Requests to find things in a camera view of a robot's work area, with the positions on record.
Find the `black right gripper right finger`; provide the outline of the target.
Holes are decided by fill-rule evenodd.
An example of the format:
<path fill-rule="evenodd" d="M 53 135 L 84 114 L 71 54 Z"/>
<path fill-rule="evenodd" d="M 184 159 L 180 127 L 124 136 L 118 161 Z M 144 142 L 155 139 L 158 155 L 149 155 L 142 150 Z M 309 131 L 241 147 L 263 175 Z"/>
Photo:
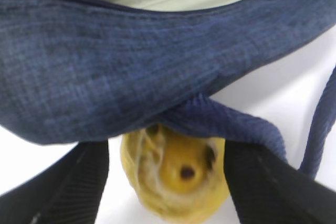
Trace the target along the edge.
<path fill-rule="evenodd" d="M 240 223 L 335 223 L 335 191 L 262 145 L 227 141 L 224 172 Z"/>

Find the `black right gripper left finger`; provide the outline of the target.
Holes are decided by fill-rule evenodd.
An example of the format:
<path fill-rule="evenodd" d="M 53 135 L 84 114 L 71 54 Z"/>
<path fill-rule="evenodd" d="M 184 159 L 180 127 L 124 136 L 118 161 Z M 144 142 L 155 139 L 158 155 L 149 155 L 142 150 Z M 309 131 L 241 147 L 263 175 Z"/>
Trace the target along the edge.
<path fill-rule="evenodd" d="M 1 223 L 95 223 L 108 173 L 108 142 L 78 144 L 1 195 Z"/>

